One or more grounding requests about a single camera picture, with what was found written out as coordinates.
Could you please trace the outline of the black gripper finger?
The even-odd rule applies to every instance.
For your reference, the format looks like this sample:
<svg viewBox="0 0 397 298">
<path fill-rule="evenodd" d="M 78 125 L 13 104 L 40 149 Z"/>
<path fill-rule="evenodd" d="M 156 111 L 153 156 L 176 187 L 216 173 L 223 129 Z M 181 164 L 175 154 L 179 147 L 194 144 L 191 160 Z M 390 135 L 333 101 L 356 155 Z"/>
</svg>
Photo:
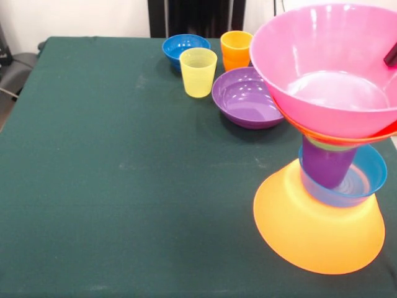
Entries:
<svg viewBox="0 0 397 298">
<path fill-rule="evenodd" d="M 395 67 L 397 64 L 397 43 L 392 46 L 383 59 L 387 67 Z"/>
</svg>

